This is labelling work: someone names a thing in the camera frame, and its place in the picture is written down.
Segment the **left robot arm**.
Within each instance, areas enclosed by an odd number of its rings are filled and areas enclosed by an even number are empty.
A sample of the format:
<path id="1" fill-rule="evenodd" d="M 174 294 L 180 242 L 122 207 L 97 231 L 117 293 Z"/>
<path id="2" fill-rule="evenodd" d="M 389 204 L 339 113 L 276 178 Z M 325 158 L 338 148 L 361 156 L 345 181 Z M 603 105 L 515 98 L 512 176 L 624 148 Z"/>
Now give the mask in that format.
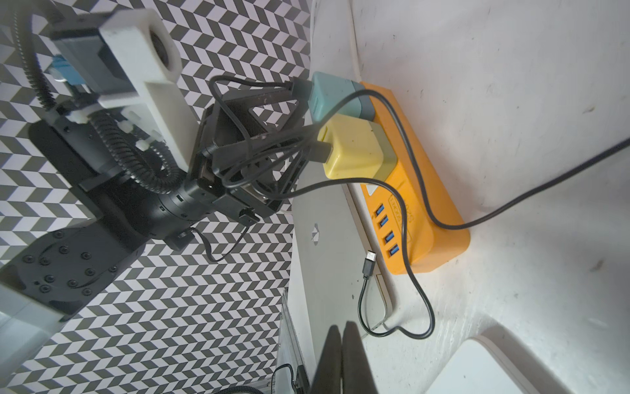
<path id="1" fill-rule="evenodd" d="M 166 146 L 148 154 L 131 146 L 106 112 L 86 124 L 68 119 L 93 103 L 59 103 L 32 124 L 30 140 L 71 184 L 94 220 L 41 236 L 1 269 L 1 377 L 8 379 L 65 323 L 142 254 L 162 240 L 180 251 L 194 226 L 222 213 L 251 227 L 276 213 L 306 163 L 313 85 L 245 81 L 218 97 L 199 127 L 192 165 L 176 169 Z"/>

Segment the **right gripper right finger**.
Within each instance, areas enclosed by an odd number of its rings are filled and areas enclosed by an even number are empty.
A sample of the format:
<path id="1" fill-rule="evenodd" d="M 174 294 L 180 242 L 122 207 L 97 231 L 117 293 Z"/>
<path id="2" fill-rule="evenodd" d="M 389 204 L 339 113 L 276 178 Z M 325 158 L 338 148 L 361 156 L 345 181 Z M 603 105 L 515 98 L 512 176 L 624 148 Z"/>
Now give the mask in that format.
<path id="1" fill-rule="evenodd" d="M 343 334 L 344 394 L 377 394 L 368 358 L 355 322 L 347 322 Z"/>

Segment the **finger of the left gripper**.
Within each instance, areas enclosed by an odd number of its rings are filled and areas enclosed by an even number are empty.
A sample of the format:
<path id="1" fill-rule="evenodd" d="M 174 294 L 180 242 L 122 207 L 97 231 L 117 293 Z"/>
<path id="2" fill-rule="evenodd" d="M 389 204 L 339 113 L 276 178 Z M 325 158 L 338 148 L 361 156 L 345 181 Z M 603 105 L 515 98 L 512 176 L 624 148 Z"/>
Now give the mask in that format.
<path id="1" fill-rule="evenodd" d="M 248 132 L 250 136 L 291 129 L 303 124 L 308 110 L 313 82 L 310 80 L 290 80 L 287 82 L 257 82 L 252 80 L 234 80 L 245 85 L 249 90 L 232 90 L 224 95 L 218 90 L 219 80 L 211 81 L 211 94 L 221 111 L 228 116 L 238 131 Z M 274 104 L 295 101 L 296 107 L 279 126 L 267 126 L 253 111 Z"/>
<path id="2" fill-rule="evenodd" d="M 260 135 L 216 148 L 216 179 L 222 190 L 216 211 L 228 217 L 277 213 L 310 162 L 325 161 L 325 144 L 314 132 Z"/>

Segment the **teal charger adapter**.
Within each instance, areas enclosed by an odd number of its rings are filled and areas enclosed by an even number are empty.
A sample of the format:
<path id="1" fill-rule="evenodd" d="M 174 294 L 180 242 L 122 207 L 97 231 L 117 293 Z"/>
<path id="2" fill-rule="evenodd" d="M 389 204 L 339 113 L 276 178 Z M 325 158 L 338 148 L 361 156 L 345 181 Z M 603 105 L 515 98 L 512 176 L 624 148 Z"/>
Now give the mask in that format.
<path id="1" fill-rule="evenodd" d="M 324 72 L 315 72 L 312 82 L 313 89 L 308 106 L 313 122 L 320 122 L 341 100 L 354 92 L 365 89 L 359 82 Z M 373 121 L 376 111 L 370 97 L 361 96 L 349 101 L 340 109 L 339 114 Z"/>

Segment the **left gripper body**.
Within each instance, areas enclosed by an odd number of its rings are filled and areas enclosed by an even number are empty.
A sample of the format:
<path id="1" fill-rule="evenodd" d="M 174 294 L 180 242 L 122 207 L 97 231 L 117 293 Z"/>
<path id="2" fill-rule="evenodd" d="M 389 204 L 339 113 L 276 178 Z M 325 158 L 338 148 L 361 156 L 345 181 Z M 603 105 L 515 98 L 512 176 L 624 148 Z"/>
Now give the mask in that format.
<path id="1" fill-rule="evenodd" d="M 211 159 L 206 157 L 203 151 L 213 143 L 218 118 L 214 105 L 203 112 L 195 141 L 194 155 L 186 179 L 192 183 L 191 186 L 186 187 L 187 193 L 194 201 L 206 208 L 207 214 L 218 212 L 231 221 L 250 227 L 275 215 L 276 204 L 265 203 L 247 190 L 228 190 L 214 175 Z"/>

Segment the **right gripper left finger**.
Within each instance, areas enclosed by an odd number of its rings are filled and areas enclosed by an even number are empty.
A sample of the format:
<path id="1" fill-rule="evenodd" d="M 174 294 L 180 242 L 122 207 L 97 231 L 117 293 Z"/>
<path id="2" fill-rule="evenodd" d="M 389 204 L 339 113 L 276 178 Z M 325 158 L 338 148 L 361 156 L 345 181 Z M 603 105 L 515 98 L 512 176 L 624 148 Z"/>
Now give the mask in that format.
<path id="1" fill-rule="evenodd" d="M 342 340 L 338 326 L 326 335 L 323 351 L 310 387 L 310 394 L 341 394 Z"/>

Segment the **left silver laptop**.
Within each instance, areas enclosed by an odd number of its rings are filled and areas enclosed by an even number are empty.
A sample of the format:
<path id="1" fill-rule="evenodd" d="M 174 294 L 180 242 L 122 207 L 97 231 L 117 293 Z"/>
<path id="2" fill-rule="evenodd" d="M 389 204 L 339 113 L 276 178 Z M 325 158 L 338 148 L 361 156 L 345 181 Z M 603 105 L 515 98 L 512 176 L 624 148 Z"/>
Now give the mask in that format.
<path id="1" fill-rule="evenodd" d="M 363 317 L 382 328 L 392 301 L 379 267 L 364 282 L 364 260 L 372 250 L 348 185 L 296 197 L 290 282 L 286 305 L 308 379 L 313 379 L 332 325 L 344 328 Z"/>

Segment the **orange power strip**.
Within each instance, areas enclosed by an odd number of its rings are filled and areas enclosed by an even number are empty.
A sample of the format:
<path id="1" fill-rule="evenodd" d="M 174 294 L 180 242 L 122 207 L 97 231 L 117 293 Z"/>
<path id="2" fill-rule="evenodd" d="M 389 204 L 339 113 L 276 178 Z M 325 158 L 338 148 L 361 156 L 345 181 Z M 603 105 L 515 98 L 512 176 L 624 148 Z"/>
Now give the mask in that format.
<path id="1" fill-rule="evenodd" d="M 413 131 L 393 93 L 386 88 L 366 82 L 362 85 L 384 95 L 400 118 L 423 176 L 434 215 L 446 224 L 462 224 L 464 220 L 462 220 L 446 187 L 431 164 L 418 136 Z M 386 106 L 375 98 L 372 98 L 371 101 L 376 111 L 375 123 L 384 129 L 398 158 L 398 163 L 387 177 L 386 183 L 393 186 L 405 201 L 408 218 L 407 250 L 411 269 L 416 274 L 431 272 L 460 256 L 469 248 L 470 232 L 468 230 L 449 231 L 439 228 L 429 218 L 418 178 L 413 170 L 410 156 L 405 149 L 400 132 Z M 401 242 L 403 215 L 397 199 L 382 187 L 373 188 L 371 185 L 362 185 L 361 189 L 377 236 L 377 245 L 382 252 L 387 270 L 393 275 L 405 274 Z"/>

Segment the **yellow charger adapter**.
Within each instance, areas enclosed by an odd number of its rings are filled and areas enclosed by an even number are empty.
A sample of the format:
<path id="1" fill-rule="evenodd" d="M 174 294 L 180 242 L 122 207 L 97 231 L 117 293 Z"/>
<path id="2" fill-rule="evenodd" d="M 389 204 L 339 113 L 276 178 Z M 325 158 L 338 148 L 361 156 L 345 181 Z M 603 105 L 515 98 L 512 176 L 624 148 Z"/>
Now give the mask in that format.
<path id="1" fill-rule="evenodd" d="M 336 114 L 319 131 L 318 141 L 331 146 L 323 164 L 327 178 L 371 178 L 385 181 L 398 158 L 381 125 Z"/>

